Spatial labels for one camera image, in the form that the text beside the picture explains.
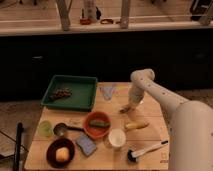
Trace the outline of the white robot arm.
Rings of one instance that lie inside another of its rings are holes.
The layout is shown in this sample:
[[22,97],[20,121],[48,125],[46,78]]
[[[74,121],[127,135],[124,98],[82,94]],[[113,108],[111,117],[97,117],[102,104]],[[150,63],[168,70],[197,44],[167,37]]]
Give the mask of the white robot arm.
[[154,78],[152,69],[132,72],[129,102],[137,106],[147,92],[170,115],[168,171],[213,171],[213,108],[156,84]]

